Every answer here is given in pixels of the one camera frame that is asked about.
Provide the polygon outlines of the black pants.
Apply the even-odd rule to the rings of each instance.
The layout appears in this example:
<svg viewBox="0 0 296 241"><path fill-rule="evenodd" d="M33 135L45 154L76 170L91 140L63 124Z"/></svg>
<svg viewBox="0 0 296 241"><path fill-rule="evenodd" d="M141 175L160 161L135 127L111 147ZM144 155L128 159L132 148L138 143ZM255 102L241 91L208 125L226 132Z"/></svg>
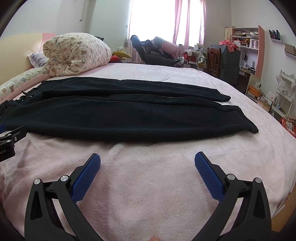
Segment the black pants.
<svg viewBox="0 0 296 241"><path fill-rule="evenodd" d="M104 142L180 142L217 138L257 126L230 96L189 84L70 77L43 81L1 104L8 130Z"/></svg>

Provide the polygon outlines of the long bear print pillow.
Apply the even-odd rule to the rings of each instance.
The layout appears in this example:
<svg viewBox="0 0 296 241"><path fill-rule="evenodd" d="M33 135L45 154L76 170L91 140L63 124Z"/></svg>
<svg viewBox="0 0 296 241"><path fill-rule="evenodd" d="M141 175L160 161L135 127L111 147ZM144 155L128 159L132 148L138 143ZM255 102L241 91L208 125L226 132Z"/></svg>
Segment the long bear print pillow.
<svg viewBox="0 0 296 241"><path fill-rule="evenodd" d="M1 102L8 98L14 98L19 95L22 90L49 78L45 67L29 69L1 85Z"/></svg>

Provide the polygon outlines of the purple floral small pillow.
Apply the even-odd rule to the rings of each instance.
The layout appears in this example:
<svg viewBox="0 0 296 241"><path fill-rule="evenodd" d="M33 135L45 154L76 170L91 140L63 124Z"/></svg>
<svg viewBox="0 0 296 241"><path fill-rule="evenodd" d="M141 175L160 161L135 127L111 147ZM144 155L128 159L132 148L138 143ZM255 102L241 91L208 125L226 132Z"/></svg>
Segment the purple floral small pillow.
<svg viewBox="0 0 296 241"><path fill-rule="evenodd" d="M34 68L44 67L49 60L43 52L30 54L28 58Z"/></svg>

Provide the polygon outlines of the beige pink headboard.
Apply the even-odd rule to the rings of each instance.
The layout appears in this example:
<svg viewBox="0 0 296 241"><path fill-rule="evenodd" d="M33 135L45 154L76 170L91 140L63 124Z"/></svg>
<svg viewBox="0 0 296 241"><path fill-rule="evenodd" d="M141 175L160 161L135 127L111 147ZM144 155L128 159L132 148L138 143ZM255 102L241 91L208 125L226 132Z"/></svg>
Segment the beige pink headboard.
<svg viewBox="0 0 296 241"><path fill-rule="evenodd" d="M28 33L1 38L1 84L33 68L29 55L43 50L52 33Z"/></svg>

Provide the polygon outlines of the pink fleece bed blanket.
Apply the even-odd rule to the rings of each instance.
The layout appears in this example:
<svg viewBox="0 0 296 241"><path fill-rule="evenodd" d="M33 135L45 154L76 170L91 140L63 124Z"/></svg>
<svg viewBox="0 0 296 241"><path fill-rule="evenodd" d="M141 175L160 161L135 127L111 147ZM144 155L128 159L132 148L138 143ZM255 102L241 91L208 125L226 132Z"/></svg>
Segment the pink fleece bed blanket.
<svg viewBox="0 0 296 241"><path fill-rule="evenodd" d="M262 179L271 213L295 184L295 138L267 111L226 82L192 68L108 64L84 73L199 85L231 97L259 132L206 140L128 144L65 140L32 133L16 155L1 163L1 203L8 220L23 233L33 181L56 181L93 153L97 173L79 208L104 240L191 240L218 205L194 165L197 152L241 180Z"/></svg>

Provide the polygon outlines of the rolled floral quilt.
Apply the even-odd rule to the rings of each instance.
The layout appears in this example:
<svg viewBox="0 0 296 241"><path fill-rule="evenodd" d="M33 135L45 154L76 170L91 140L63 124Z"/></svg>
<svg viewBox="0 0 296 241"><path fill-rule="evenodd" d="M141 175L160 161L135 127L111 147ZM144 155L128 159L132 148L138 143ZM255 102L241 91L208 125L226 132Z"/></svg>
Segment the rolled floral quilt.
<svg viewBox="0 0 296 241"><path fill-rule="evenodd" d="M104 66L111 60L111 48L88 33L67 33L43 44L45 65L51 77L78 75Z"/></svg>

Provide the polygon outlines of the white rolling cart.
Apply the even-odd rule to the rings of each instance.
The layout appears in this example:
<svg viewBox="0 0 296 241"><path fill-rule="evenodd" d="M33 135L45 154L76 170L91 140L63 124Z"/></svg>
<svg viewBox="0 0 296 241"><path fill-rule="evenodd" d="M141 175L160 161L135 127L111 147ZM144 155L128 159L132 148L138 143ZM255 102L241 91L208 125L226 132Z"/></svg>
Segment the white rolling cart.
<svg viewBox="0 0 296 241"><path fill-rule="evenodd" d="M288 75L282 70L276 76L277 89L272 111L281 118L289 119L295 101L295 75Z"/></svg>

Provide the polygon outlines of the yellow plush toy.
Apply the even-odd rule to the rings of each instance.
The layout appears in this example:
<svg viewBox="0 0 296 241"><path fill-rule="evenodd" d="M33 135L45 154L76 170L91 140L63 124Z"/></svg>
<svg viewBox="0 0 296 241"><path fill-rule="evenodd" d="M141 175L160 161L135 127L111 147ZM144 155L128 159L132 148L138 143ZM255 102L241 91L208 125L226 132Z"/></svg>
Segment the yellow plush toy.
<svg viewBox="0 0 296 241"><path fill-rule="evenodd" d="M117 56L120 60L132 59L132 56L130 56L129 54L127 54L126 52L124 52L122 50L116 50L112 53L112 55Z"/></svg>

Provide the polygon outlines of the dark wooden chair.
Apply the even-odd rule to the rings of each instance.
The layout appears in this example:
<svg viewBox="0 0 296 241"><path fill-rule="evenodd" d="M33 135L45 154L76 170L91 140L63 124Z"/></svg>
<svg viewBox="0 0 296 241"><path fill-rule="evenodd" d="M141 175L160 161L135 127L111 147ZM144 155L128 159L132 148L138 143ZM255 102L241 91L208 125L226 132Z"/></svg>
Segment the dark wooden chair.
<svg viewBox="0 0 296 241"><path fill-rule="evenodd" d="M207 68L208 72L214 76L219 76L221 49L208 48L207 50Z"/></svg>

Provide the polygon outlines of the dark clothes pile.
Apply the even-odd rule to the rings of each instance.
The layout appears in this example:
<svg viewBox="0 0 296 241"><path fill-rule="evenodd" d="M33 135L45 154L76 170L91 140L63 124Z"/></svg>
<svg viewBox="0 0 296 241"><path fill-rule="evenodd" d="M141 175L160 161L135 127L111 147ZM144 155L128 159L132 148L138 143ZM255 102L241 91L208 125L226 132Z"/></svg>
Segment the dark clothes pile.
<svg viewBox="0 0 296 241"><path fill-rule="evenodd" d="M140 41L136 35L130 37L132 47L136 49L141 60L147 65L173 67L177 63L175 57L184 53L182 44L176 45L162 38Z"/></svg>

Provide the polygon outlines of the pink white bookshelf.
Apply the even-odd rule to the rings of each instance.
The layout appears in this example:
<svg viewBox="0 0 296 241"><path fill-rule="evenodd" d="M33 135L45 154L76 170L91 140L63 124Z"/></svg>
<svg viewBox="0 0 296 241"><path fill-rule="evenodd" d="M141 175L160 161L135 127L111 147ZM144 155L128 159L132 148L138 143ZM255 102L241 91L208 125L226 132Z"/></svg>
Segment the pink white bookshelf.
<svg viewBox="0 0 296 241"><path fill-rule="evenodd" d="M265 52L265 32L258 25L257 27L229 27L225 28L225 40L238 46L241 52L239 67L261 79L264 52Z"/></svg>

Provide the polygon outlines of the pink curtain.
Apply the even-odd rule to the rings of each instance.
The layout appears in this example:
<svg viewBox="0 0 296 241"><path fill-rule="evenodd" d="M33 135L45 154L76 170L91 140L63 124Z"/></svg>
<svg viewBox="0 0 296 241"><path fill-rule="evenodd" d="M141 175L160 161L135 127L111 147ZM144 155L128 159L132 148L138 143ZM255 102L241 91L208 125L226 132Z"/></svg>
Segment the pink curtain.
<svg viewBox="0 0 296 241"><path fill-rule="evenodd" d="M206 1L175 1L173 43L184 47L204 44Z"/></svg>

